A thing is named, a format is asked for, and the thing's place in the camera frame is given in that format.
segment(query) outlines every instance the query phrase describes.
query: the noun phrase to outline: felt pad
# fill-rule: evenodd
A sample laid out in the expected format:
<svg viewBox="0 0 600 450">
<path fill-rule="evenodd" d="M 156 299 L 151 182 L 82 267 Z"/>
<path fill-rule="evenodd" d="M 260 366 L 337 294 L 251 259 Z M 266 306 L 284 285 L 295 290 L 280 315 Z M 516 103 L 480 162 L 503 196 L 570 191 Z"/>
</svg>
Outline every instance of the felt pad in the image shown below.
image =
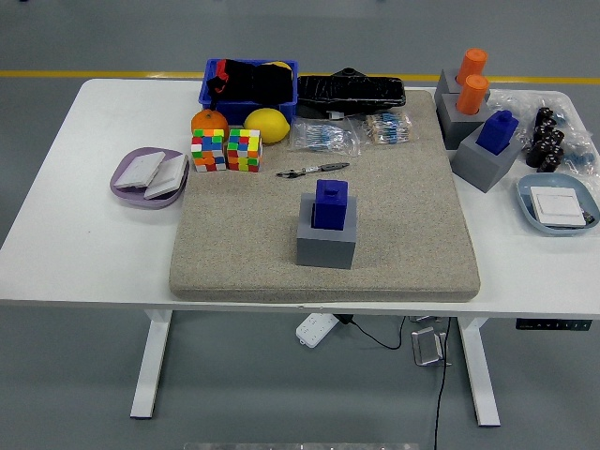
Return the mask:
<svg viewBox="0 0 600 450">
<path fill-rule="evenodd" d="M 479 292 L 431 95 L 407 91 L 418 140 L 371 145 L 360 157 L 265 146 L 261 171 L 191 172 L 172 254 L 170 286 L 185 300 L 234 303 L 466 302 Z M 295 179 L 277 172 L 349 161 Z M 303 192 L 317 180 L 357 197 L 351 270 L 295 264 Z"/>
</svg>

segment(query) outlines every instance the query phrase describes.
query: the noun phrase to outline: lemon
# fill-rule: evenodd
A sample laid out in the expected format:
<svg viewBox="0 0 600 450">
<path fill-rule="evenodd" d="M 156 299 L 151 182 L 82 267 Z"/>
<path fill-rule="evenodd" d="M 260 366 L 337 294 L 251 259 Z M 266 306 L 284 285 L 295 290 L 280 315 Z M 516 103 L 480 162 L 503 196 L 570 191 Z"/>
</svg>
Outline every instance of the lemon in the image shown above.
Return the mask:
<svg viewBox="0 0 600 450">
<path fill-rule="evenodd" d="M 292 71 L 292 68 L 290 67 L 290 65 L 287 64 L 287 63 L 284 63 L 283 61 L 273 61 L 272 63 L 264 63 L 264 64 L 270 64 L 270 65 L 273 65 L 273 66 L 279 66 L 281 68 L 286 68 L 289 71 Z"/>
<path fill-rule="evenodd" d="M 273 108 L 260 108 L 244 121 L 245 129 L 258 129 L 263 143 L 278 143 L 290 132 L 285 116 Z"/>
</svg>

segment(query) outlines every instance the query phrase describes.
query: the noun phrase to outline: floor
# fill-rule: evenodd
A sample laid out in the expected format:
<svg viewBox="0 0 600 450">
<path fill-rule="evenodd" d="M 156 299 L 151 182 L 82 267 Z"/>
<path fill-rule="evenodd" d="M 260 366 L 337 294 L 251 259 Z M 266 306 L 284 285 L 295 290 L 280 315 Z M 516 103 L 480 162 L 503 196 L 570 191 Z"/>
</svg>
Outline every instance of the floor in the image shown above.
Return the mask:
<svg viewBox="0 0 600 450">
<path fill-rule="evenodd" d="M 82 83 L 104 76 L 74 71 L 177 76 L 203 71 L 212 57 L 286 58 L 301 72 L 354 67 L 406 74 L 407 85 L 423 86 L 441 68 L 459 65 L 466 49 L 481 47 L 489 53 L 486 74 L 504 81 L 492 87 L 562 91 L 595 134 L 598 9 L 596 1 L 565 7 L 555 0 L 481 10 L 435 0 L 0 0 L 0 243 Z M 47 70 L 68 72 L 40 72 Z M 525 82 L 511 82 L 518 79 Z M 432 448 L 442 371 L 413 362 L 410 333 L 421 325 L 406 322 L 398 351 L 342 325 L 311 350 L 294 336 L 303 319 L 174 313 L 155 417 L 136 421 L 128 413 L 148 328 L 141 311 L 0 307 L 0 448 Z M 397 343 L 399 318 L 355 320 Z M 434 325 L 443 330 L 445 321 Z M 498 319 L 482 335 L 502 426 L 476 425 L 454 323 L 439 448 L 598 447 L 596 323 L 585 333 L 524 332 Z"/>
</svg>

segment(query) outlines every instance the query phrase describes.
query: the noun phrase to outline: rubik's cube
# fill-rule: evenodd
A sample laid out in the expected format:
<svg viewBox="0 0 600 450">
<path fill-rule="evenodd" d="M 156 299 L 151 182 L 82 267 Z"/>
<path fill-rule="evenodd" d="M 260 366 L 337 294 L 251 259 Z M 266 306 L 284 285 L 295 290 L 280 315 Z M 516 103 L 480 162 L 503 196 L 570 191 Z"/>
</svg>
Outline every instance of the rubik's cube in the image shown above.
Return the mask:
<svg viewBox="0 0 600 450">
<path fill-rule="evenodd" d="M 258 172 L 263 160 L 263 141 L 258 129 L 232 129 L 227 142 L 230 171 Z"/>
<path fill-rule="evenodd" d="M 191 157 L 194 160 L 196 171 L 214 172 L 226 171 L 223 142 L 225 131 L 223 129 L 194 129 L 191 138 Z"/>
</svg>

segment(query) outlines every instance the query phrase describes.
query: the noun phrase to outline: yellow floor line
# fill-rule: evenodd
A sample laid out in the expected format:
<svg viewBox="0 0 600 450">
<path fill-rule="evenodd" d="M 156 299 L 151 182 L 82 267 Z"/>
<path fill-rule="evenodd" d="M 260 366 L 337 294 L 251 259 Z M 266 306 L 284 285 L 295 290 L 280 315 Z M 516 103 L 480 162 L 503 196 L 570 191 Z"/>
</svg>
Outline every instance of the yellow floor line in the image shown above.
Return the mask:
<svg viewBox="0 0 600 450">
<path fill-rule="evenodd" d="M 327 73 L 303 72 L 300 75 L 329 75 Z M 399 77 L 405 82 L 435 83 L 439 75 L 409 73 L 372 73 L 369 75 Z M 0 78 L 131 78 L 131 79 L 180 79 L 199 80 L 204 72 L 150 72 L 119 70 L 0 70 Z M 600 84 L 600 78 L 589 77 L 519 77 L 488 75 L 491 83 L 529 84 Z"/>
</svg>

